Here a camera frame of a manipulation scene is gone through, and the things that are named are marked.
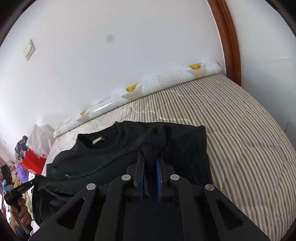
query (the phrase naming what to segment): white clothing tag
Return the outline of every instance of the white clothing tag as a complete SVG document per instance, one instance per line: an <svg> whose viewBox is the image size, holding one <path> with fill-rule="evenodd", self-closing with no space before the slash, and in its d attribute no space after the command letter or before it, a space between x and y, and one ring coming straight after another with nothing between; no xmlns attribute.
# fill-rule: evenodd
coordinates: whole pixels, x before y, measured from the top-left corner
<svg viewBox="0 0 296 241"><path fill-rule="evenodd" d="M99 137L99 138L95 139L95 140L93 141L93 145L96 144L96 143L97 143L98 141L100 141L100 140L105 140L105 138L104 138L104 137Z"/></svg>

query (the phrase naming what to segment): rolled wallpaper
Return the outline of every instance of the rolled wallpaper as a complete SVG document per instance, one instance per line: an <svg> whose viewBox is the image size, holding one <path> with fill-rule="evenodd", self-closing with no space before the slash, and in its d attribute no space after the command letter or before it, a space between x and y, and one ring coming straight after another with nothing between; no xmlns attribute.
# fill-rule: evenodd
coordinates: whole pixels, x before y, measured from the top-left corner
<svg viewBox="0 0 296 241"><path fill-rule="evenodd" d="M136 83L83 110L75 118L68 120L55 130L54 137L59 137L108 111L141 97L191 80L218 74L220 71L221 67L218 63L199 63Z"/></svg>

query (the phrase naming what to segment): bed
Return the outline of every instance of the bed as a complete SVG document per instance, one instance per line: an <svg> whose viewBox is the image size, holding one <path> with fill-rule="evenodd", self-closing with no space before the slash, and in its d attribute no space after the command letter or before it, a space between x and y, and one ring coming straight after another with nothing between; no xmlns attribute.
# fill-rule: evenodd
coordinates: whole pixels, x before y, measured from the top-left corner
<svg viewBox="0 0 296 241"><path fill-rule="evenodd" d="M46 163L70 149L78 133L124 120L204 125L213 184L272 241L292 225L296 152L271 115L227 77L217 74L183 83L99 116L60 136Z"/></svg>

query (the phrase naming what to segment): metal rivet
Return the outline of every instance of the metal rivet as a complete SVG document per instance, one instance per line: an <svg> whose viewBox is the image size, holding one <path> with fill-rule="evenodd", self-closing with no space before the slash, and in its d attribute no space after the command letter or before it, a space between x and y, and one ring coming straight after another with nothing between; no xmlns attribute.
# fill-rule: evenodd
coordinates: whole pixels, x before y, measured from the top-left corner
<svg viewBox="0 0 296 241"><path fill-rule="evenodd" d="M96 188L96 184L90 183L87 184L86 189L87 190L94 190Z"/></svg>
<svg viewBox="0 0 296 241"><path fill-rule="evenodd" d="M130 179L131 179L131 176L130 176L130 175L127 175L127 174L125 174L125 175L123 175L123 176L121 177L121 179L122 179L122 180L124 180L124 181L128 181L128 180L130 180Z"/></svg>
<svg viewBox="0 0 296 241"><path fill-rule="evenodd" d="M212 184L207 184L205 185L205 189L207 189L208 191L213 191L215 189L215 186Z"/></svg>
<svg viewBox="0 0 296 241"><path fill-rule="evenodd" d="M170 178L174 181L178 181L180 179L179 175L177 175L177 174L171 175Z"/></svg>

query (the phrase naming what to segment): striped curtain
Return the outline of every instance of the striped curtain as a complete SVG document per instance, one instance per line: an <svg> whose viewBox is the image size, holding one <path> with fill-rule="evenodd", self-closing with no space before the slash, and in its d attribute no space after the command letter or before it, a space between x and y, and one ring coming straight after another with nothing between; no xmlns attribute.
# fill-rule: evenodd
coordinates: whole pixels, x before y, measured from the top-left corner
<svg viewBox="0 0 296 241"><path fill-rule="evenodd" d="M0 157L0 167L4 166L5 164L6 162ZM0 195L2 194L2 191L3 191L2 182L3 182L3 176L2 176L2 172L0 172Z"/></svg>

